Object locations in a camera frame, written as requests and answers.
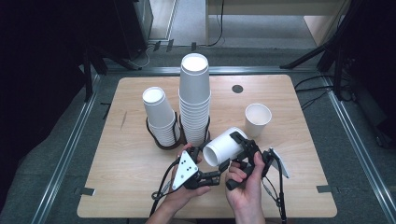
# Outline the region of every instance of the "paper cup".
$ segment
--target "paper cup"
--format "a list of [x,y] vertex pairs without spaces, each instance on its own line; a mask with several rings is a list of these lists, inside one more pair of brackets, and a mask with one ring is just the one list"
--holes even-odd
[[238,128],[232,127],[206,144],[204,147],[204,158],[211,166],[219,166],[227,159],[233,160],[244,149],[237,144],[230,136],[230,133],[239,132],[242,136],[247,136]]
[[189,104],[200,104],[210,96],[209,64],[198,53],[186,55],[180,66],[180,97]]
[[166,99],[165,92],[159,87],[150,87],[143,92],[148,121],[152,126],[163,127],[174,120],[175,112]]
[[271,110],[261,104],[248,105],[245,110],[245,133],[254,138],[262,133],[272,118]]

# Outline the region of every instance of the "tape piece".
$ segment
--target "tape piece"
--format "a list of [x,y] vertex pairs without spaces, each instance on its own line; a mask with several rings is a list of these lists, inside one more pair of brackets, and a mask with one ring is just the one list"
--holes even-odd
[[161,41],[158,41],[157,43],[155,43],[153,51],[157,51],[160,48],[160,45],[161,45]]
[[75,194],[77,195],[89,195],[93,196],[95,194],[95,189],[88,189],[88,188],[76,188]]
[[174,41],[174,39],[169,40],[168,47],[166,48],[166,52],[169,52],[172,50],[173,41]]
[[195,51],[197,49],[197,42],[191,43],[191,51]]
[[337,187],[331,187],[329,185],[317,186],[318,193],[339,193],[340,190]]

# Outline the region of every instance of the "right hand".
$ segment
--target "right hand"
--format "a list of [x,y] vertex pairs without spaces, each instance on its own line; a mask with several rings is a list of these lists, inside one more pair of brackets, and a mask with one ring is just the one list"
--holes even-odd
[[[262,170],[265,163],[260,152],[254,154],[255,167],[251,176],[239,188],[228,190],[226,196],[233,209],[236,223],[265,223],[262,212]],[[232,162],[225,181],[230,179],[241,183],[247,175],[240,169],[238,162]]]

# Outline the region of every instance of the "table top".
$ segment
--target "table top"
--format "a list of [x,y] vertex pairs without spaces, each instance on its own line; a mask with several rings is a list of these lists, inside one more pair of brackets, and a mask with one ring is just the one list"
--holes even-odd
[[[127,77],[120,80],[105,127],[94,156],[85,187],[95,189],[93,196],[82,195],[80,217],[148,217],[166,168],[183,146],[159,149],[146,129],[143,91],[161,87],[178,113],[179,77]],[[243,87],[233,92],[234,85]],[[327,186],[318,153],[305,122],[291,80],[286,75],[210,77],[211,139],[230,127],[243,130],[245,108],[253,103],[267,105],[273,114],[262,134],[255,139],[262,151],[273,147],[285,163],[290,178],[283,178],[288,217],[334,217],[337,213]],[[203,172],[216,171],[205,161]],[[204,196],[192,199],[176,217],[233,217],[225,197],[225,173],[219,186]],[[270,168],[267,177],[279,192],[278,171]],[[273,199],[262,188],[262,208],[266,217],[279,217]]]

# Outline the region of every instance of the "gray carpet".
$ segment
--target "gray carpet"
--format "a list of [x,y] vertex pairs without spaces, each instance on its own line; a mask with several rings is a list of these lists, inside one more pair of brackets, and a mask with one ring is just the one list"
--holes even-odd
[[[198,48],[195,52],[204,54],[211,66],[276,66],[289,63],[299,58],[309,49],[226,49]],[[191,52],[189,48],[166,48],[157,51],[148,50],[150,63],[147,67],[178,67],[181,58]],[[147,58],[134,61],[145,64]],[[304,63],[302,66],[315,66],[318,57]],[[126,219],[80,218],[77,216],[79,196],[75,189],[84,187],[93,155],[95,153],[101,131],[105,124],[103,119],[107,105],[111,103],[118,81],[122,77],[139,76],[138,72],[127,71],[115,64],[110,64],[110,72],[101,79],[100,89],[94,102],[92,112],[88,117],[82,136],[78,141],[75,154],[67,169],[64,181],[49,211],[46,223],[126,223]],[[293,83],[319,75],[316,72],[287,72]],[[320,79],[306,82],[301,88],[321,86]],[[298,93],[301,105],[321,95],[323,91],[308,91]],[[50,137],[34,148],[21,163],[9,191],[7,204],[1,215],[0,223],[30,223],[35,214],[50,175],[55,169],[59,158],[73,130],[78,113],[83,106],[84,90],[75,98],[61,117]],[[348,103],[353,113],[353,119],[361,128],[364,139],[371,139],[370,127],[367,125],[359,108]],[[343,126],[336,115],[327,95],[316,100],[304,110],[304,115],[318,151],[325,175],[331,186],[339,188],[333,197],[338,208],[338,214],[333,218],[295,218],[295,223],[388,223],[375,197],[373,190],[364,174],[361,165],[347,138]],[[394,152],[379,149],[374,154],[379,159],[395,157]],[[381,167],[382,175],[391,183],[393,167]],[[131,219],[129,223],[144,223],[145,219]],[[203,223],[226,223],[225,220],[203,220]]]

